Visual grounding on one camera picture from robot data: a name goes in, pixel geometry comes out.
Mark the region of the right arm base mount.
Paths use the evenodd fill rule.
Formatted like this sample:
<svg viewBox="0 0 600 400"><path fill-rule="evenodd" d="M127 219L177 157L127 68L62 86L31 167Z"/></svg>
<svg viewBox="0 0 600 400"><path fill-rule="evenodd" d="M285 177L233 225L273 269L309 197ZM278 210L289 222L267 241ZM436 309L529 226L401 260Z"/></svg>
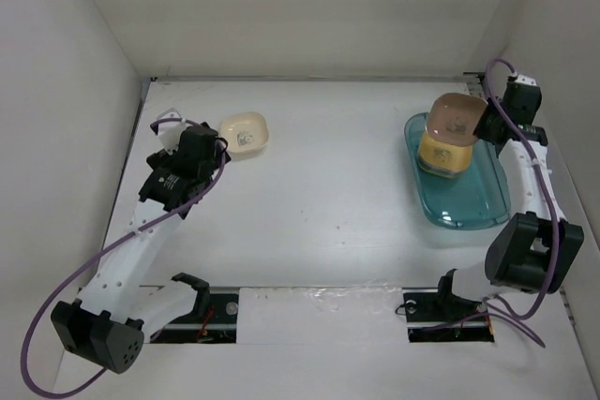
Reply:
<svg viewBox="0 0 600 400"><path fill-rule="evenodd" d="M395 313L405 318L408 339L413 344L495 341L480 303L442 300L434 288L403 289Z"/></svg>

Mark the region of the brown panda plate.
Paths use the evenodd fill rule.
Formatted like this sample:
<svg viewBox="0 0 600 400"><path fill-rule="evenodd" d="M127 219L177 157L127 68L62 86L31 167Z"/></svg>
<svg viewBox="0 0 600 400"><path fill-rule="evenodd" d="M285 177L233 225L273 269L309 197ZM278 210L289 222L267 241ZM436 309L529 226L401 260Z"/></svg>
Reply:
<svg viewBox="0 0 600 400"><path fill-rule="evenodd" d="M487 105L476 96L446 93L434 101L427 115L426 132L438 142L472 146L478 141L474 131Z"/></svg>

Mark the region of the cream panda plate back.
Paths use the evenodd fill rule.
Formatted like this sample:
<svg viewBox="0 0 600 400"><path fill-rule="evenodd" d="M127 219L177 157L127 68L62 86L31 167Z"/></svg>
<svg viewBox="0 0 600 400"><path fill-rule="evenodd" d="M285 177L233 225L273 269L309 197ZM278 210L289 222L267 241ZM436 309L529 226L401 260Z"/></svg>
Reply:
<svg viewBox="0 0 600 400"><path fill-rule="evenodd" d="M229 153L233 156L253 156L270 139L266 119L255 111L224 118L219 126L219 136L228 142Z"/></svg>

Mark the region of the teal plastic bin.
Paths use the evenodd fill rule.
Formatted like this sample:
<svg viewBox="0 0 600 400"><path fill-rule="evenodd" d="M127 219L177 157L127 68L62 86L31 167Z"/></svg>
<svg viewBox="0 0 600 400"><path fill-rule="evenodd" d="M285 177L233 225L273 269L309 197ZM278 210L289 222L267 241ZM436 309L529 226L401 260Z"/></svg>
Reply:
<svg viewBox="0 0 600 400"><path fill-rule="evenodd" d="M455 178L434 175L419 166L418 146L427 116L417 113L404 126L412 174L427 220L451 230L485 230L506 222L511 210L509 189L492 144L476 143L469 168Z"/></svg>

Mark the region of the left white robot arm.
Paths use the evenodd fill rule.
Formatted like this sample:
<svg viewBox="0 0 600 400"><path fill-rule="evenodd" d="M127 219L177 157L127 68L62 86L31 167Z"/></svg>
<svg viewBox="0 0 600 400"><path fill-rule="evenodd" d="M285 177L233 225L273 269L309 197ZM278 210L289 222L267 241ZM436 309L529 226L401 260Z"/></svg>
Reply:
<svg viewBox="0 0 600 400"><path fill-rule="evenodd" d="M152 171L127 226L130 238L103 258L72 303L60 301L51 312L66 351L116 374L167 324L199 321L210 309L208 282L186 273L138 298L159 251L230 160L226 141L207 123L176 122L159 136L163 147L146 159Z"/></svg>

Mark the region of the yellow panda plate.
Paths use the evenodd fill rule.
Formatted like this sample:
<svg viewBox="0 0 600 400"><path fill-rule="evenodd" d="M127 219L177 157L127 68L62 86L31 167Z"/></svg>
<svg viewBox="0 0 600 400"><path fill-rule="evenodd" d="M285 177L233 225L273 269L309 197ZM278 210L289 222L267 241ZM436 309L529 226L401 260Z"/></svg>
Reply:
<svg viewBox="0 0 600 400"><path fill-rule="evenodd" d="M418 145L417 163L427 173L444 178L456 178L467 170L472 162L471 146L456 146L435 141L424 132Z"/></svg>

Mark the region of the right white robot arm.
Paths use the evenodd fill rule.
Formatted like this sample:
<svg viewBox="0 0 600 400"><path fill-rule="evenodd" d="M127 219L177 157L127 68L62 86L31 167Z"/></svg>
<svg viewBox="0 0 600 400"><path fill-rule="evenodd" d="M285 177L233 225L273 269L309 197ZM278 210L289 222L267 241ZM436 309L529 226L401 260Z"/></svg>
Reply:
<svg viewBox="0 0 600 400"><path fill-rule="evenodd" d="M433 307L444 319L476 314L485 300L500 301L510 291L534 295L528 311L506 309L513 319L530 319L561 287L583 245L582 227L566 219L553 192L548 136L533 123L541 101L536 81L517 73L508 77L502 97L487 95L474 135L493 144L500 160L508 163L507 182L517 209L482 262L441 277Z"/></svg>

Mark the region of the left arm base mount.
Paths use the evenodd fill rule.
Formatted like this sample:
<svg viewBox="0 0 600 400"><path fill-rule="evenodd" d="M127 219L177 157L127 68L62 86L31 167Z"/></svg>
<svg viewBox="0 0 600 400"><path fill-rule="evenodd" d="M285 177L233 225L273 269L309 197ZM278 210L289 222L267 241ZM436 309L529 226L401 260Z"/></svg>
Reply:
<svg viewBox="0 0 600 400"><path fill-rule="evenodd" d="M212 289L202 316L189 313L150 337L152 344L235 344L238 289Z"/></svg>

